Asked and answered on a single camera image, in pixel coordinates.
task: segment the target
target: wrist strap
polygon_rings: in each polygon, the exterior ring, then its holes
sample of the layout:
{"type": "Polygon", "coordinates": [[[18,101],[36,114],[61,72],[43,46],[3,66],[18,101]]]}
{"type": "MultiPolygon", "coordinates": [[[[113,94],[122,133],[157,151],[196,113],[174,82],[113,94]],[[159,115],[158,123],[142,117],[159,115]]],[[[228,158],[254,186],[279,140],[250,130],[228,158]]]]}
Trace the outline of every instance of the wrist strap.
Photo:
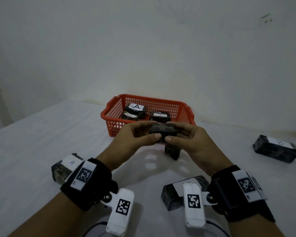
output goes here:
{"type": "Polygon", "coordinates": [[[80,209],[88,211],[112,188],[116,188],[116,182],[112,182],[110,169],[101,161],[91,158],[79,165],[60,190],[80,209]]]}
{"type": "Polygon", "coordinates": [[[233,172],[239,171],[236,165],[218,171],[212,176],[208,191],[224,211],[228,222],[236,222],[260,214],[271,222],[275,219],[265,200],[248,202],[233,172]]]}

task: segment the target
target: red plastic basket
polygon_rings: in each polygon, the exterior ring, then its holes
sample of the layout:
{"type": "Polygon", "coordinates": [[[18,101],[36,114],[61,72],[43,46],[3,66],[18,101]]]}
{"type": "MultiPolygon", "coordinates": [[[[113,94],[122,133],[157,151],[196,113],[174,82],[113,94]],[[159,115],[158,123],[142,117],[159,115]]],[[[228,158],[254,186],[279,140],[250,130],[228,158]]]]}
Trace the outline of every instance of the red plastic basket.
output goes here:
{"type": "Polygon", "coordinates": [[[171,121],[196,125],[191,108],[184,102],[121,94],[114,96],[107,103],[104,111],[101,112],[101,118],[106,121],[106,126],[111,137],[115,137],[123,125],[134,122],[120,118],[125,106],[130,103],[146,106],[145,120],[149,120],[151,111],[167,111],[171,115],[171,121]]]}

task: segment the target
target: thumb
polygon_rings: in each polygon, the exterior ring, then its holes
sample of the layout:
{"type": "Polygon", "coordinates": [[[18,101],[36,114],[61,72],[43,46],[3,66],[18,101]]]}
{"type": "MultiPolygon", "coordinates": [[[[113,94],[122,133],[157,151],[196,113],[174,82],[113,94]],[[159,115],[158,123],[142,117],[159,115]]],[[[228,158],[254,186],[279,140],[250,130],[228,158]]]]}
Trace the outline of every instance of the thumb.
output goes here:
{"type": "Polygon", "coordinates": [[[142,146],[148,146],[154,144],[156,141],[161,139],[161,134],[149,134],[149,135],[144,135],[142,137],[136,138],[136,145],[138,148],[142,146]]]}
{"type": "Polygon", "coordinates": [[[186,152],[190,152],[193,148],[193,143],[190,139],[184,139],[177,136],[168,135],[164,138],[164,140],[171,145],[175,145],[185,150],[186,152]]]}

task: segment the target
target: table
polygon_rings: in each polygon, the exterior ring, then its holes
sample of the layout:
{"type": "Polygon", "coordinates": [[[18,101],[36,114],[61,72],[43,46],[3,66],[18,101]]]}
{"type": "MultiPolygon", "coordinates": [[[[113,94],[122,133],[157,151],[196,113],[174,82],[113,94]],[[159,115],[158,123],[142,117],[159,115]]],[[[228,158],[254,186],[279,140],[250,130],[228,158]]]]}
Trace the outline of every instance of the table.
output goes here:
{"type": "MultiPolygon", "coordinates": [[[[104,106],[66,100],[40,113],[0,129],[0,237],[6,236],[31,217],[58,192],[51,166],[78,153],[85,159],[96,157],[112,141],[105,121],[104,106]]],[[[239,167],[256,177],[266,195],[277,225],[286,236],[296,236],[296,160],[287,164],[254,153],[252,144],[259,134],[291,141],[296,138],[225,125],[197,122],[204,127],[221,150],[239,167]]],[[[162,145],[142,147],[113,172],[119,187],[135,193],[135,204],[126,236],[218,236],[213,226],[195,233],[184,226],[182,208],[168,212],[161,201],[162,187],[182,179],[204,174],[182,151],[178,161],[163,153],[162,145]]],[[[79,227],[107,220],[110,209],[101,204],[88,212],[79,227]]],[[[206,207],[207,219],[228,229],[225,219],[206,207]]],[[[110,236],[98,226],[87,236],[110,236]]]]}

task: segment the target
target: cable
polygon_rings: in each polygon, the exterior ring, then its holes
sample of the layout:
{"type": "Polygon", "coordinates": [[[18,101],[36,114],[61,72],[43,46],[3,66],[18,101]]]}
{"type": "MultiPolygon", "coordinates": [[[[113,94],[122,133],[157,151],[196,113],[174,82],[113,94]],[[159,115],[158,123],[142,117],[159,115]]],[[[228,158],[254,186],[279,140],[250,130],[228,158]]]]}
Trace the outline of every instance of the cable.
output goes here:
{"type": "Polygon", "coordinates": [[[227,236],[227,237],[230,237],[230,235],[223,229],[223,228],[221,228],[219,225],[217,225],[217,224],[215,224],[215,223],[213,223],[212,221],[209,221],[209,220],[206,220],[206,223],[207,224],[211,224],[211,225],[213,225],[213,226],[216,226],[218,229],[220,229],[221,231],[223,231],[224,232],[224,234],[227,236]]]}
{"type": "Polygon", "coordinates": [[[88,230],[83,234],[82,237],[85,237],[87,235],[87,233],[92,230],[94,227],[98,226],[98,225],[107,225],[108,223],[106,221],[102,221],[102,222],[99,222],[99,223],[96,223],[94,225],[92,225],[90,228],[88,228],[88,230]]]}

